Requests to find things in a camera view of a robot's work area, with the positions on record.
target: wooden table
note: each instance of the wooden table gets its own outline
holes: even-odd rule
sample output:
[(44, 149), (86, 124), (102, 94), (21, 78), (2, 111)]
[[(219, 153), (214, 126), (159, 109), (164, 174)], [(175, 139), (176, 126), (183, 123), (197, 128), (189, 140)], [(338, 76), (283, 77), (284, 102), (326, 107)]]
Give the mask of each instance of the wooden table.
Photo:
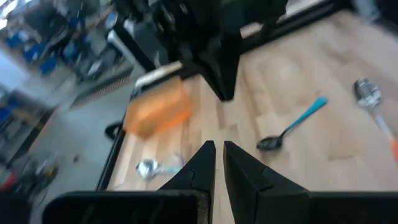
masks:
[[(135, 166), (173, 152), (191, 158), (214, 140), (214, 223), (233, 223), (223, 171), (230, 140), (309, 190), (398, 190), (398, 167), (388, 139), (359, 108), (352, 84), (368, 77), (381, 89), (387, 123), (398, 130), (398, 40), (381, 28), (339, 12), (242, 55), (234, 101), (220, 102), (201, 76), (185, 82), (195, 112), (181, 126), (147, 141), (126, 135), (109, 190), (156, 190), (170, 177), (146, 184)], [(318, 96), (329, 103), (291, 132), (280, 152), (260, 152), (258, 140), (281, 133)]]

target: blue spoon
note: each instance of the blue spoon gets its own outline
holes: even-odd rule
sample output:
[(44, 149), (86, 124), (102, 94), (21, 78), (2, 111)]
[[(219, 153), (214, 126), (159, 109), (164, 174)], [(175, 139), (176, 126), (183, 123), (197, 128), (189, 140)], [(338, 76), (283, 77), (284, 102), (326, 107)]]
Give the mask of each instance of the blue spoon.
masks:
[(257, 148), (262, 151), (273, 151), (276, 149), (280, 149), (282, 147), (282, 142), (286, 133), (288, 133), (291, 129), (299, 125), (309, 116), (317, 112), (320, 108), (325, 106), (328, 103), (327, 97), (319, 97), (311, 107), (303, 114), (299, 119), (294, 121), (289, 127), (285, 129), (284, 132), (280, 136), (271, 136), (265, 138), (257, 143)]

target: wooden tabletop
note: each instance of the wooden tabletop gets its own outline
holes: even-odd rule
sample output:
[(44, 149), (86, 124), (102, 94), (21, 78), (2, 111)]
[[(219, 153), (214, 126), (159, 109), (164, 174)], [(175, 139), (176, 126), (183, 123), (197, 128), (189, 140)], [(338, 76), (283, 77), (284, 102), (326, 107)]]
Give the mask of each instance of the wooden tabletop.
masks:
[[(398, 190), (398, 166), (388, 139), (358, 107), (352, 84), (368, 77), (382, 91), (382, 111), (398, 130), (398, 40), (379, 27), (339, 12), (242, 55), (234, 100), (220, 102), (201, 76), (185, 82), (192, 117), (147, 141), (126, 135), (109, 190), (156, 190), (171, 177), (145, 183), (141, 159), (187, 160), (206, 140), (216, 144), (216, 223), (233, 223), (223, 171), (230, 140), (309, 190)], [(279, 152), (260, 152), (258, 140), (281, 133), (319, 96), (329, 103), (286, 136)]]

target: black spoon head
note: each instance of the black spoon head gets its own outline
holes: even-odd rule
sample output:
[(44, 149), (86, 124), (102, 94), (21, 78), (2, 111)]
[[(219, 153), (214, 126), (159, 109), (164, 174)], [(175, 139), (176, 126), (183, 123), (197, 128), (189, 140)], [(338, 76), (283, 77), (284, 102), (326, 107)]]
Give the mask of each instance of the black spoon head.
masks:
[(274, 151), (282, 147), (282, 138), (268, 137), (257, 143), (257, 148), (262, 151)]

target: orange handle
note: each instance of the orange handle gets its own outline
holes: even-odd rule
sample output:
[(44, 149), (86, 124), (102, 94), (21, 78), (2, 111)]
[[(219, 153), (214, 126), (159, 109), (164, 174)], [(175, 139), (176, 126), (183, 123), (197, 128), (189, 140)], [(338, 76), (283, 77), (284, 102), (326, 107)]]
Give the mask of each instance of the orange handle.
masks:
[(390, 144), (392, 155), (394, 156), (396, 164), (398, 164), (398, 141), (395, 139), (391, 139)]

